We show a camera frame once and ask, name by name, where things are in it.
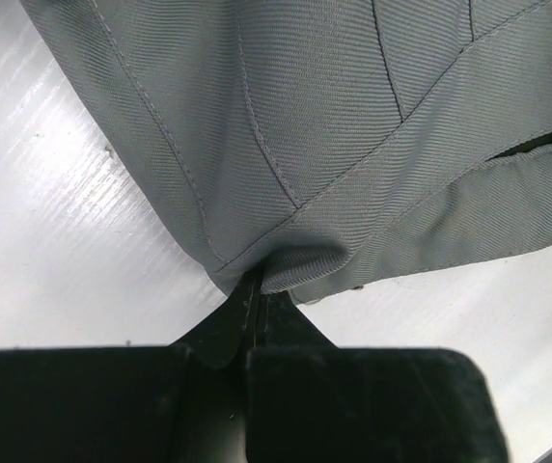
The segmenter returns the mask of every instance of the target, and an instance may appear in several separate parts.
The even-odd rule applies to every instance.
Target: stitched seam
[[[487,170],[487,169],[492,169],[494,167],[498,167],[498,166],[505,166],[505,165],[509,165],[509,164],[516,164],[516,163],[520,163],[520,162],[526,162],[526,161],[532,161],[534,159],[537,159],[538,157],[541,157],[541,156],[544,156],[544,155],[547,155],[547,154],[550,154],[549,152],[546,152],[546,153],[536,153],[536,154],[532,154],[531,152],[524,152],[524,153],[519,153],[519,154],[515,154],[514,156],[510,156],[506,159],[510,159],[511,162],[502,162],[500,164],[490,164],[487,162],[487,161],[482,161],[478,166],[476,166],[475,168],[465,172],[465,174],[470,174],[472,172],[476,172],[476,171],[484,171],[484,170]],[[417,204],[415,204],[411,210],[409,210],[408,212],[402,214],[401,217],[397,217],[395,218],[391,223],[388,223],[386,224],[384,227],[382,227],[380,230],[377,230],[377,231],[374,231],[372,233],[372,236],[370,236],[368,239],[366,239],[364,241],[364,243],[362,244],[362,246],[360,246],[360,249],[358,251],[356,251],[352,256],[351,256],[351,259],[349,259],[347,261],[347,263],[343,266],[341,266],[339,268],[342,269],[343,267],[345,267],[346,265],[349,264],[349,262],[351,260],[353,260],[353,258],[359,254],[364,246],[368,243],[368,241],[370,241],[371,239],[373,239],[377,234],[379,234],[381,231],[385,230],[387,227],[389,227],[390,225],[398,225],[399,222],[401,222],[402,220],[406,219],[407,217],[410,216],[411,213],[413,213],[415,210],[417,209],[420,209],[422,207],[424,207],[428,201],[431,200],[431,198],[436,195],[437,193],[439,193],[440,191],[442,191],[444,188],[446,188],[447,186],[449,186],[450,184],[452,184],[452,182],[448,182],[448,184],[445,184],[443,185],[442,187],[440,188],[437,188],[432,194],[428,195],[427,197],[425,198],[422,198]],[[508,254],[504,254],[504,253],[497,253],[497,254],[493,254],[491,255],[490,257],[488,258],[485,258],[485,260],[493,260],[493,259],[497,259],[497,258],[505,258],[505,257],[509,257],[509,256],[515,256],[515,255],[519,255],[519,254],[524,254],[525,252],[527,252],[527,249],[528,248],[522,248],[522,250],[519,250],[519,249],[515,249],[515,250],[512,250],[510,253]],[[421,273],[421,272],[428,272],[430,270],[440,270],[440,269],[445,269],[445,268],[450,268],[450,267],[454,267],[454,266],[457,266],[457,265],[464,265],[464,264],[468,264],[468,263],[475,263],[473,261],[463,261],[463,260],[457,260],[457,261],[453,261],[451,263],[447,263],[445,265],[435,265],[435,266],[423,266],[423,267],[416,267],[414,268],[413,270],[411,270],[410,272],[407,272],[406,274],[404,275],[412,275],[412,274],[415,274],[415,273]],[[397,276],[403,276],[403,275],[388,275],[388,276],[380,276],[378,277],[376,280],[382,280],[382,279],[385,279],[385,278],[393,278],[393,277],[397,277]],[[285,287],[283,288],[278,288],[277,291],[282,291],[282,290],[286,290]],[[340,290],[337,290],[335,292],[330,292],[328,294],[325,294],[324,296],[322,297],[327,297],[331,294],[336,294],[338,292],[341,292]]]
[[[461,169],[460,171],[458,171],[456,174],[454,174],[453,176],[449,177],[448,179],[444,180],[443,182],[441,182],[439,185],[437,185],[435,188],[431,189],[428,193],[426,193],[422,198],[420,198],[418,201],[416,201],[415,203],[411,204],[410,206],[406,207],[403,211],[399,212],[398,214],[396,214],[392,219],[390,219],[388,222],[386,222],[384,225],[382,225],[381,227],[377,228],[376,230],[372,231],[365,239],[364,241],[362,241],[362,243],[360,244],[360,247],[358,248],[357,251],[355,251],[354,253],[351,254],[351,257],[349,259],[347,259],[347,261],[345,263],[343,263],[342,265],[338,266],[337,268],[335,268],[333,271],[327,273],[326,275],[324,276],[327,276],[327,275],[330,275],[332,273],[335,273],[337,271],[339,271],[341,268],[343,268],[345,265],[347,265],[354,257],[355,255],[357,255],[363,248],[364,246],[366,246],[366,244],[371,240],[373,239],[377,234],[379,234],[380,232],[382,232],[383,230],[385,230],[387,227],[389,227],[390,225],[394,224],[394,223],[397,223],[399,220],[403,219],[407,214],[409,214],[410,212],[412,212],[414,209],[416,209],[418,206],[420,206],[422,203],[426,202],[427,200],[429,200],[432,196],[434,196],[435,194],[437,194],[439,191],[443,190],[445,187],[447,187],[450,183],[456,181],[457,179],[459,179],[460,177],[464,176],[465,174],[473,171],[473,170],[476,170],[476,165],[477,164],[481,164],[483,165],[483,163],[486,162],[487,159],[493,157],[493,156],[496,156],[497,154],[511,148],[511,147],[514,147],[514,146],[518,146],[520,145],[521,143],[523,143],[524,141],[526,140],[531,140],[532,138],[537,138],[538,136],[541,136],[541,135],[544,135],[546,133],[550,133],[552,132],[552,127],[549,127],[549,128],[546,128],[546,129],[543,129],[543,130],[540,130],[538,132],[535,132],[533,134],[530,134],[530,135],[526,135],[520,139],[517,139],[517,140],[514,140],[513,142],[511,143],[508,143],[508,144],[505,144],[503,145],[502,147],[498,148],[497,150],[494,150],[492,152],[490,152],[489,154],[487,154],[486,156],[484,156],[482,158],[482,160],[476,160],[474,161],[473,163],[469,164],[467,167],[465,167],[464,169]],[[273,232],[276,232],[277,230],[283,228],[283,227],[287,227],[288,225],[292,225],[295,223],[295,220],[299,217],[300,214],[292,214],[290,217],[288,217],[287,219],[285,219],[283,222],[281,222],[279,225],[277,225],[275,228],[267,231],[266,233],[264,233],[261,237],[259,237],[252,245],[250,245],[248,248],[246,248],[245,251],[243,251],[240,255],[238,255],[235,259],[231,260],[230,262],[228,262],[227,264],[225,264],[223,267],[219,268],[218,270],[216,270],[214,272],[214,274],[218,274],[220,273],[221,271],[224,271],[231,263],[234,263],[236,260],[242,258],[244,255],[246,255],[247,253],[249,253],[250,251],[252,251],[255,247],[257,247],[260,243],[260,241],[262,241],[263,239],[265,239],[269,234],[273,233]]]
[[[404,102],[402,102],[401,98],[399,97],[399,95],[402,95],[402,93],[400,92],[400,89],[396,83],[394,73],[392,72],[392,66],[389,64],[388,55],[386,54],[385,47],[383,46],[384,40],[383,34],[381,33],[381,27],[379,26],[379,14],[376,10],[376,2],[374,0],[371,0],[371,2],[373,4],[374,27],[376,29],[376,37],[379,42],[381,58],[383,59],[383,65],[385,66],[385,70],[387,72],[388,82],[390,83],[390,87],[392,88],[392,94],[394,94],[394,100],[396,101],[396,105],[399,108],[400,123],[403,123],[405,115],[407,114],[407,110],[404,106]]]
[[[478,36],[478,26],[475,18],[476,0],[469,0],[469,26],[471,27],[471,41]]]
[[[525,17],[528,14],[535,13],[536,11],[540,10],[541,8],[548,6],[552,4],[552,0],[543,0],[542,2],[536,4],[533,8],[530,7],[528,10],[524,10],[520,14],[517,14],[516,16],[511,17],[506,22],[498,26],[496,29],[490,31],[489,33],[481,36],[476,41],[472,41],[469,45],[465,46],[462,51],[459,53],[459,55],[456,57],[456,59],[450,64],[448,69],[437,79],[437,81],[433,84],[433,86],[428,90],[428,92],[424,95],[423,99],[420,101],[420,103],[413,109],[413,112],[407,117],[407,119],[399,125],[390,135],[388,135],[385,140],[379,144],[375,149],[373,149],[371,152],[366,154],[362,159],[357,161],[355,164],[353,164],[351,167],[349,167],[346,171],[344,171],[341,175],[334,178],[329,185],[327,185],[325,188],[323,188],[321,191],[316,193],[310,200],[308,200],[305,204],[302,205],[299,209],[295,210],[292,215],[287,217],[285,220],[283,220],[280,224],[278,224],[273,229],[267,231],[262,236],[257,238],[248,248],[246,248],[244,251],[242,251],[239,255],[237,255],[235,258],[231,259],[229,262],[227,262],[224,266],[222,266],[220,269],[216,270],[214,273],[218,274],[219,272],[224,271],[231,263],[235,262],[236,260],[242,258],[244,255],[255,249],[255,247],[258,246],[258,244],[263,241],[268,235],[277,232],[279,229],[288,226],[290,223],[293,223],[295,218],[300,215],[304,210],[306,210],[307,207],[309,207],[313,202],[320,199],[323,195],[325,195],[327,192],[332,190],[334,187],[336,187],[341,181],[347,179],[352,173],[357,171],[361,166],[365,165],[370,161],[371,158],[376,156],[377,154],[381,153],[381,151],[385,148],[388,148],[395,140],[398,140],[398,137],[402,134],[402,128],[407,125],[408,121],[411,120],[411,116],[422,106],[422,104],[429,98],[432,91],[437,87],[438,83],[441,81],[442,77],[447,74],[448,70],[454,67],[455,63],[462,57],[463,55],[467,54],[470,50],[472,50],[475,46],[479,45],[480,43],[484,43],[486,40],[488,40],[490,37],[496,35],[500,31],[510,27],[512,24],[516,23],[523,17]],[[514,142],[514,145],[516,146],[522,143],[523,141],[526,141],[527,139],[523,140],[517,140]],[[510,148],[511,146],[507,146],[503,150],[506,150]],[[499,154],[501,151],[497,151],[496,153],[491,153],[487,157],[492,157],[493,155]]]
[[[529,140],[531,138],[536,138],[540,135],[545,135],[546,133],[551,133],[552,132],[552,127],[548,128],[548,129],[544,129],[544,130],[540,130],[539,132],[537,133],[534,133],[532,134],[531,136],[527,136],[527,137],[523,137],[522,139],[520,140],[516,140],[514,142],[512,142],[511,144],[506,144],[504,145],[503,147],[495,150],[494,152],[492,152],[491,154],[489,154],[488,156],[486,156],[484,159],[488,159],[490,157],[493,157],[495,156],[496,154],[500,153],[500,152],[503,152],[505,150],[507,150],[508,148],[512,147],[512,146],[517,146],[517,145],[520,145],[520,143],[522,143],[523,140]],[[528,159],[525,158],[525,159],[519,159],[519,160],[529,160],[529,159],[533,159],[533,158],[536,158],[537,156],[530,156]],[[441,184],[439,184],[437,187],[435,187],[434,189],[430,190],[426,195],[424,195],[422,198],[420,198],[420,200],[418,200],[417,202],[411,204],[409,207],[407,207],[405,210],[403,210],[402,212],[400,212],[399,214],[395,215],[392,219],[390,219],[388,222],[386,222],[383,226],[377,228],[376,230],[372,231],[366,238],[364,238],[364,241],[362,241],[362,243],[360,244],[360,247],[351,254],[351,256],[346,260],[346,262],[344,262],[343,264],[339,265],[337,268],[333,269],[332,271],[330,272],[325,272],[325,274],[320,277],[320,278],[323,278],[325,276],[328,276],[328,275],[331,275],[333,273],[336,273],[338,272],[339,270],[341,270],[342,268],[344,268],[345,266],[347,266],[353,259],[355,259],[355,256],[357,256],[359,253],[361,253],[364,249],[364,247],[369,243],[369,241],[371,241],[375,236],[377,236],[378,234],[380,234],[381,232],[383,232],[385,229],[387,229],[388,227],[392,226],[392,225],[397,225],[400,221],[404,220],[406,217],[409,216],[410,213],[412,213],[413,211],[415,211],[417,208],[419,207],[422,207],[427,201],[429,201],[434,195],[436,195],[437,193],[439,193],[440,191],[442,191],[443,189],[445,189],[446,187],[448,187],[450,184],[452,184],[453,182],[457,181],[460,177],[463,177],[465,174],[469,174],[470,172],[475,172],[475,171],[478,171],[478,170],[483,170],[485,168],[485,165],[486,164],[486,161],[482,160],[482,161],[476,161],[472,164],[470,164],[470,166],[473,166],[473,167],[469,167],[469,168],[465,168],[465,169],[462,169],[459,173],[453,175],[452,177],[448,178],[447,180],[444,180]],[[311,280],[306,280],[306,281],[302,281],[302,282],[298,282],[296,285],[303,285],[305,283],[308,283],[309,281]],[[286,286],[283,286],[283,287],[279,287],[279,290],[286,290],[288,289]]]
[[[248,117],[250,118],[250,124],[253,128],[255,140],[257,141],[257,145],[259,145],[265,161],[272,170],[272,173],[274,174],[276,179],[278,179],[280,186],[283,188],[283,190],[285,190],[285,193],[287,193],[287,196],[289,197],[295,208],[299,209],[302,206],[302,203],[295,195],[295,192],[285,178],[283,171],[278,166],[276,159],[274,158],[274,156],[272,156],[271,150],[269,149],[269,146],[267,145],[267,142],[265,141],[265,138],[263,137],[263,134],[259,127],[259,123],[257,122],[257,116],[255,115],[255,109],[253,107],[253,100],[252,97],[250,97],[250,86],[248,85],[248,71],[246,69],[246,60],[244,58],[244,48],[241,39],[241,21],[239,18],[239,14],[237,15],[237,41],[239,44],[239,59],[241,62],[241,76],[242,85],[244,88],[244,99],[246,100],[246,111],[248,113]]]
[[[124,73],[132,86],[134,87],[135,91],[143,101],[143,103],[146,106],[146,109],[150,112],[153,121],[156,123],[158,128],[160,129],[160,133],[164,136],[165,140],[167,141],[167,144],[169,145],[169,148],[171,149],[171,152],[177,159],[179,166],[181,167],[181,170],[184,173],[184,176],[186,177],[186,181],[188,182],[190,189],[192,191],[192,194],[195,198],[195,202],[197,203],[197,207],[199,208],[199,211],[201,212],[201,216],[203,219],[203,227],[204,227],[204,233],[206,234],[206,240],[207,244],[209,246],[209,249],[214,253],[214,255],[221,260],[222,262],[227,262],[227,260],[218,253],[216,248],[214,247],[213,243],[211,242],[211,238],[209,236],[209,231],[207,229],[207,216],[206,216],[206,209],[203,202],[203,198],[201,194],[199,193],[199,188],[197,187],[197,184],[195,183],[194,178],[190,174],[190,170],[188,169],[188,166],[186,165],[185,161],[183,160],[183,156],[181,155],[181,151],[179,150],[178,146],[176,145],[175,140],[173,139],[173,135],[171,134],[171,131],[167,127],[167,125],[162,120],[162,117],[156,110],[155,106],[152,103],[152,99],[148,95],[145,88],[141,85],[139,82],[139,79],[134,74],[132,69],[130,68],[124,53],[120,49],[120,46],[118,42],[116,41],[115,37],[113,36],[113,31],[111,31],[111,28],[106,23],[106,20],[104,19],[104,16],[100,12],[98,5],[96,3],[96,0],[89,0],[91,10],[94,13],[96,20],[98,24],[100,25],[100,28],[104,32],[104,35],[109,41],[109,44],[111,45],[111,48],[118,60],[118,63],[124,70]]]

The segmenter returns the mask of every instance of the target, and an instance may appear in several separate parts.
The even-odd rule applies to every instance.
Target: gray fabric bag
[[[552,0],[23,0],[179,245],[308,301],[552,244]]]

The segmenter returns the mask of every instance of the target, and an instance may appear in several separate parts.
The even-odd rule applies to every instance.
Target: white surface
[[[0,347],[168,343],[223,299],[20,6],[0,1]],[[488,378],[513,461],[552,448],[552,248],[302,309],[338,345],[466,353]]]

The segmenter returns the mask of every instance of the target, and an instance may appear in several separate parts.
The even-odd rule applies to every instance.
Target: gray twill fabric
[[[308,301],[552,244],[552,0],[22,3],[226,292],[260,262]]]

